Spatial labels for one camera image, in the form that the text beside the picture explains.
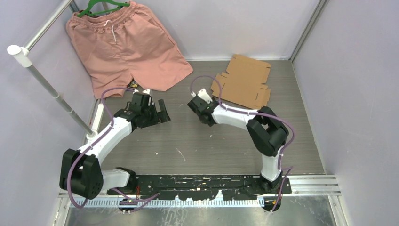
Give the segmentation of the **brown cardboard box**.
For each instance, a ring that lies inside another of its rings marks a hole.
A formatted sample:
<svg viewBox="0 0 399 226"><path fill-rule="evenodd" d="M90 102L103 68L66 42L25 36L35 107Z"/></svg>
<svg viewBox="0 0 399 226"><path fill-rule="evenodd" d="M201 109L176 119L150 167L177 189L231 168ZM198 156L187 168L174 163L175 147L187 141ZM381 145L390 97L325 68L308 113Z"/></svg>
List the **brown cardboard box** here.
<svg viewBox="0 0 399 226"><path fill-rule="evenodd" d="M217 82L212 82L212 95L222 93L222 99L250 109L266 106L271 90L266 85L271 71L271 64L247 56L235 54L226 71L216 75Z"/></svg>

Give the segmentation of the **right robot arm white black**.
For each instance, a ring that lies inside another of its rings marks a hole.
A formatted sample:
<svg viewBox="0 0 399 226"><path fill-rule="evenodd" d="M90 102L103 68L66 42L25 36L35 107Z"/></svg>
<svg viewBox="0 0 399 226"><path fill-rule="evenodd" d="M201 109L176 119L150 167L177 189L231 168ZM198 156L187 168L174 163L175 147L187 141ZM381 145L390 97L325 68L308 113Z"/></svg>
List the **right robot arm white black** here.
<svg viewBox="0 0 399 226"><path fill-rule="evenodd" d="M246 110L221 104L214 98L206 101L199 96L195 96L187 105L203 124L226 124L247 131L262 155L262 189L271 194L279 188L282 177L281 152L289 131L271 108L264 106L260 110Z"/></svg>

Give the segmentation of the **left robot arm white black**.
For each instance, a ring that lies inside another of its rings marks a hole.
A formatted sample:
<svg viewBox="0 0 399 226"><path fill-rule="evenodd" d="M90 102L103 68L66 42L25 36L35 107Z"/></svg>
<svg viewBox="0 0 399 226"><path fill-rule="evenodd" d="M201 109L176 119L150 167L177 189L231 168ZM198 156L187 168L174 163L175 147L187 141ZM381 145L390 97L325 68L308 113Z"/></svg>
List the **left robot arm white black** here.
<svg viewBox="0 0 399 226"><path fill-rule="evenodd" d="M96 198L101 191L118 189L125 194L136 191L138 181L130 169L117 167L102 170L107 155L135 129L142 129L170 121L163 99L156 107L153 98L145 92L135 92L127 107L118 110L94 141L78 150L68 149L62 157L60 188L88 200Z"/></svg>

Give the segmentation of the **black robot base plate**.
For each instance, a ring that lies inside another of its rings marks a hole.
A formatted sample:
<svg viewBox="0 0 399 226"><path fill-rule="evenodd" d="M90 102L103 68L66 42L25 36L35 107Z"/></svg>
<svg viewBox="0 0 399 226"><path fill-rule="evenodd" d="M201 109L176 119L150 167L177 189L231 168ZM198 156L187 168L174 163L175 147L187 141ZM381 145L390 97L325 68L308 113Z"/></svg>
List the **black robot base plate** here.
<svg viewBox="0 0 399 226"><path fill-rule="evenodd" d="M212 202L220 195L222 201L236 204L255 201L266 211L278 210L282 196L292 193L290 181L279 175L276 182L268 182L260 175L138 175L133 184L107 191L108 195L134 195L124 198L122 205L137 203L137 199L150 198L167 202L178 200Z"/></svg>

